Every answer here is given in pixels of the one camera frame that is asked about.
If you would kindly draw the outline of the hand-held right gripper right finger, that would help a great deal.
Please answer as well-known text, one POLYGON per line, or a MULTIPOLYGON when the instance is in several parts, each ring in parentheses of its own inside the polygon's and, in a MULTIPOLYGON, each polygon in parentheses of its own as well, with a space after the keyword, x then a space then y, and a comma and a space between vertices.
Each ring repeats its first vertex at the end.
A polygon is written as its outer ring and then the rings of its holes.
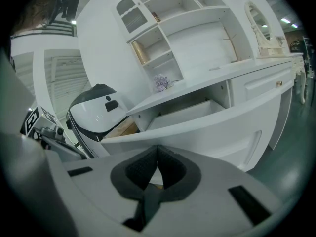
POLYGON ((254 229, 230 194, 233 187, 244 187, 271 214, 281 208, 281 200, 269 188, 236 166, 179 148, 171 151, 194 162, 201 170, 201 181, 186 199, 162 203, 143 235, 232 237, 254 229))

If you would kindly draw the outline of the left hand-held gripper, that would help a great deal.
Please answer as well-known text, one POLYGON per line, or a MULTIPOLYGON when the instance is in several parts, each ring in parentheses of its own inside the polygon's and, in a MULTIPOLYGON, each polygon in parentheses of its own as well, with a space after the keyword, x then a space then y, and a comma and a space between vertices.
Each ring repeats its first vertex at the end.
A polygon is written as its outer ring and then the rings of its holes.
POLYGON ((62 161, 87 159, 82 151, 66 143, 64 129, 55 116, 39 105, 28 110, 20 133, 39 142, 45 150, 56 152, 62 161))

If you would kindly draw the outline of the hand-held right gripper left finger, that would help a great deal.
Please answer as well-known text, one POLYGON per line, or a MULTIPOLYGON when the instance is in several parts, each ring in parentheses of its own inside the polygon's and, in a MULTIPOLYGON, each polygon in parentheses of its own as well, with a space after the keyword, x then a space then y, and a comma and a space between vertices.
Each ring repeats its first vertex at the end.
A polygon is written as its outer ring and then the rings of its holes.
POLYGON ((124 198, 112 184, 115 166, 146 150, 145 147, 104 158, 62 162, 47 151, 49 170, 62 202, 75 224, 123 223, 134 219, 147 224, 152 218, 149 195, 141 200, 124 198))

